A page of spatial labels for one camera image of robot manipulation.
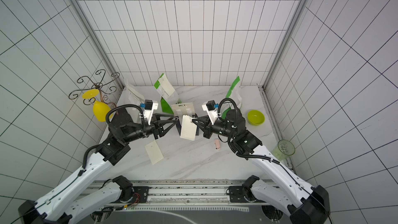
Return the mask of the navy beige bag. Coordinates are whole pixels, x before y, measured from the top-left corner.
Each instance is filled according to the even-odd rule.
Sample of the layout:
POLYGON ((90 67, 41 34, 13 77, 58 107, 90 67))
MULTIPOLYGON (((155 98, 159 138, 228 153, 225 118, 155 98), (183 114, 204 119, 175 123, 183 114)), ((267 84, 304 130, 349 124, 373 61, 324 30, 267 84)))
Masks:
POLYGON ((193 103, 180 103, 174 104, 171 106, 175 117, 177 117, 178 122, 176 124, 178 133, 181 134, 182 128, 182 118, 184 115, 188 115, 192 118, 198 118, 198 115, 195 112, 193 103))

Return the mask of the pink stapler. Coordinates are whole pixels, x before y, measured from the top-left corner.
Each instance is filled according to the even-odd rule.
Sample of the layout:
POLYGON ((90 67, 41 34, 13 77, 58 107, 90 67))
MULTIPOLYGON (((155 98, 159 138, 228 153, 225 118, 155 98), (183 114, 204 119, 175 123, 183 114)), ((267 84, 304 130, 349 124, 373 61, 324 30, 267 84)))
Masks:
POLYGON ((215 144, 215 149, 216 149, 216 150, 219 150, 220 147, 221 147, 219 139, 215 139, 215 140, 214 140, 214 144, 215 144))

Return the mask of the white paper bag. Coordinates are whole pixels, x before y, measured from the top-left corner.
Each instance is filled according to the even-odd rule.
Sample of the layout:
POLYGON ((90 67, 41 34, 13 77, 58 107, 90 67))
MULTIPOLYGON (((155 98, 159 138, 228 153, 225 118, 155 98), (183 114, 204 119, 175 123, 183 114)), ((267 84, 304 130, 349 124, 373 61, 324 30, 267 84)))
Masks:
MULTIPOLYGON (((137 89, 129 83, 127 79, 124 79, 125 87, 121 93, 121 96, 118 101, 118 105, 125 104, 134 104, 140 106, 145 101, 145 97, 137 91, 137 89)), ((126 108, 125 109, 131 116, 132 120, 135 123, 140 123, 140 112, 135 108, 126 108)))

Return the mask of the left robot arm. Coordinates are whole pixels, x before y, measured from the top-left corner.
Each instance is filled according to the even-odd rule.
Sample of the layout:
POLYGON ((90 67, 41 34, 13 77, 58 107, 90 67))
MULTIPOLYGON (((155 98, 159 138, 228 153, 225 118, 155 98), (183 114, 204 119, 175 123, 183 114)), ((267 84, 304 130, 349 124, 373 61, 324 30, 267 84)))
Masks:
POLYGON ((150 135, 161 138, 177 123, 173 115, 151 113, 145 117, 146 113, 134 104, 110 110, 105 117, 107 138, 88 148, 82 166, 56 188, 36 201, 25 201, 18 208, 18 219, 23 224, 76 224, 109 203, 130 202, 135 191, 124 176, 113 178, 105 188, 88 196, 78 196, 130 151, 131 142, 150 135))

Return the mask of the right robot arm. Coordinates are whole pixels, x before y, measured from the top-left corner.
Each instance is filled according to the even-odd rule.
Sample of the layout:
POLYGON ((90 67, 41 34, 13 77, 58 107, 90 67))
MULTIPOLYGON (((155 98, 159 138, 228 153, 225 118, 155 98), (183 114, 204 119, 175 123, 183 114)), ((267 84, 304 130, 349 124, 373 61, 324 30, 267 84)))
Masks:
POLYGON ((293 224, 324 224, 330 220, 330 201, 328 192, 320 185, 314 187, 289 170, 277 160, 262 142, 246 128, 244 118, 238 121, 215 120, 208 116, 194 118, 209 139, 212 134, 227 138, 232 152, 244 158, 275 182, 278 187, 269 186, 256 176, 249 177, 243 187, 250 201, 264 201, 289 216, 293 224))

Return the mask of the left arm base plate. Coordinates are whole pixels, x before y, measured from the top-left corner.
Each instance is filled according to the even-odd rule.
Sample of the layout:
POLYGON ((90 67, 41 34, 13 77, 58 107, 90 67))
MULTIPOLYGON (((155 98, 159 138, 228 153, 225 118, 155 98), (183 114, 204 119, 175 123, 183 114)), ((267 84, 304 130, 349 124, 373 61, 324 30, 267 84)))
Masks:
POLYGON ((112 204, 140 204, 146 203, 149 196, 149 187, 133 186, 129 189, 123 189, 120 197, 112 204))

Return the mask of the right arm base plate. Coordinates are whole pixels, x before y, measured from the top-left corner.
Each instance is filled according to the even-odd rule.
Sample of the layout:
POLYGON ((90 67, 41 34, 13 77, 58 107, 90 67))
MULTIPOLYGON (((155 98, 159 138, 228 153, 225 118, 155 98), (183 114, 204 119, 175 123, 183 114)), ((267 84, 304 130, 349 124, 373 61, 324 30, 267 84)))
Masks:
POLYGON ((255 198, 252 190, 243 186, 230 186, 226 194, 231 203, 266 203, 255 198))

